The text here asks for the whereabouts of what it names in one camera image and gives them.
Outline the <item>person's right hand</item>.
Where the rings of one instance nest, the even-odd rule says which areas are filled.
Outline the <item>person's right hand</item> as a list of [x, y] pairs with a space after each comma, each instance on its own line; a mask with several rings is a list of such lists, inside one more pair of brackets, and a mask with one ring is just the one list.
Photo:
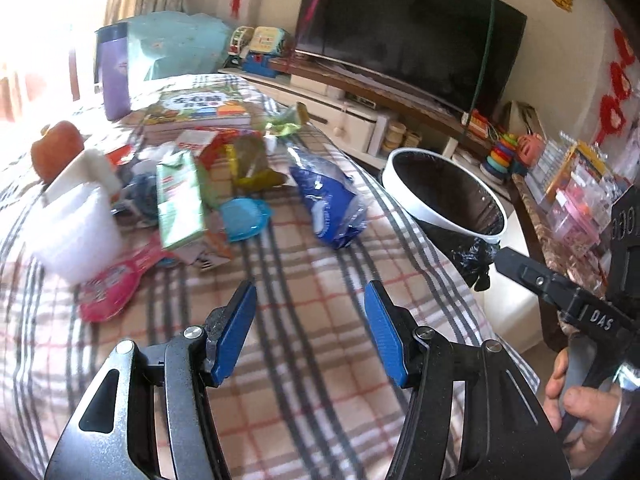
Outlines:
[[608, 391], [572, 387], [566, 390], [563, 402], [560, 402], [568, 362], [568, 351], [563, 349], [555, 358], [553, 372], [544, 388], [542, 407], [555, 432], [560, 430], [562, 424], [560, 405], [564, 406], [566, 414], [585, 423], [582, 433], [564, 448], [570, 466], [581, 471], [587, 469], [610, 442], [620, 414], [622, 390], [617, 384]]

